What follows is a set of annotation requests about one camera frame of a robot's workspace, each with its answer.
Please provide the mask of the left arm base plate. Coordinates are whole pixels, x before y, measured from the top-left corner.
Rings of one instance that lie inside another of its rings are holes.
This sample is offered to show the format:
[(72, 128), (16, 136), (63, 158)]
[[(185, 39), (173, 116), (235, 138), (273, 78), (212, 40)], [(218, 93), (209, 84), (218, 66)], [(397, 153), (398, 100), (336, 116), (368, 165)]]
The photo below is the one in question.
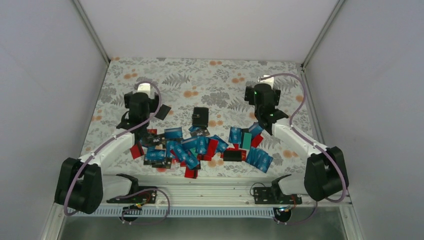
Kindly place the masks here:
[(106, 200), (108, 204), (154, 204), (156, 202), (157, 196), (157, 187), (156, 186), (140, 186), (140, 191), (137, 195), (131, 196), (129, 198), (111, 198)]

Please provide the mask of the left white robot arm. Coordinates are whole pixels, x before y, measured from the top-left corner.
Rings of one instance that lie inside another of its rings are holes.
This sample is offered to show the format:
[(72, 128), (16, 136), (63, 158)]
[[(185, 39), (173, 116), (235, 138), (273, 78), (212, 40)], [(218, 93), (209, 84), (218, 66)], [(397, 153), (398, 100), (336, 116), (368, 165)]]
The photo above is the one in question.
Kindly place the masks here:
[(162, 105), (161, 95), (150, 98), (145, 92), (124, 95), (128, 110), (116, 126), (112, 137), (93, 152), (78, 158), (69, 157), (61, 165), (54, 202), (62, 205), (64, 213), (91, 214), (101, 203), (121, 197), (131, 203), (139, 197), (138, 179), (126, 173), (107, 174), (107, 167), (124, 151), (137, 146), (149, 135), (147, 127)]

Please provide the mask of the black leather card holder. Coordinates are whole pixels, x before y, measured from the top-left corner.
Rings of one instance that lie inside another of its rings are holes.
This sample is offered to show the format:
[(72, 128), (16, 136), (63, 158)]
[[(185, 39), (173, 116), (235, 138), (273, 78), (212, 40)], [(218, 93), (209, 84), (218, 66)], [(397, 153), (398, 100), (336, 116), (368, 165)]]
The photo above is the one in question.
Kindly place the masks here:
[(209, 123), (209, 109), (207, 107), (194, 107), (192, 113), (192, 126), (207, 128)]

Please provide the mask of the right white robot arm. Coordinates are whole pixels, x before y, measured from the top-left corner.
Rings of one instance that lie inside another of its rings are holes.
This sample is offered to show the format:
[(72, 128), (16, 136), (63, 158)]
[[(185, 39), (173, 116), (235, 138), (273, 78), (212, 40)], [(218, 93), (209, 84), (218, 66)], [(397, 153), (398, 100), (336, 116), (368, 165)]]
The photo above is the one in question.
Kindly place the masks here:
[(302, 175), (288, 175), (271, 189), (271, 198), (278, 204), (290, 195), (308, 195), (314, 201), (339, 203), (347, 195), (349, 178), (343, 151), (328, 147), (298, 129), (293, 118), (277, 109), (280, 91), (267, 83), (245, 89), (244, 99), (254, 106), (258, 125), (271, 136), (283, 141), (305, 161)]

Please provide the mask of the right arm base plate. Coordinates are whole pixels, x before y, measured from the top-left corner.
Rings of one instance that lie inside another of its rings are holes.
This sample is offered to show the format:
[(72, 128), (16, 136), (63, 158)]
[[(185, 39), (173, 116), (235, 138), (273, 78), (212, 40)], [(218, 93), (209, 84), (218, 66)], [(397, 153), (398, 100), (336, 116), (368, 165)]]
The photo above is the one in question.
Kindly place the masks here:
[(252, 195), (256, 205), (301, 205), (303, 200), (296, 194), (285, 195), (272, 187), (253, 187)]

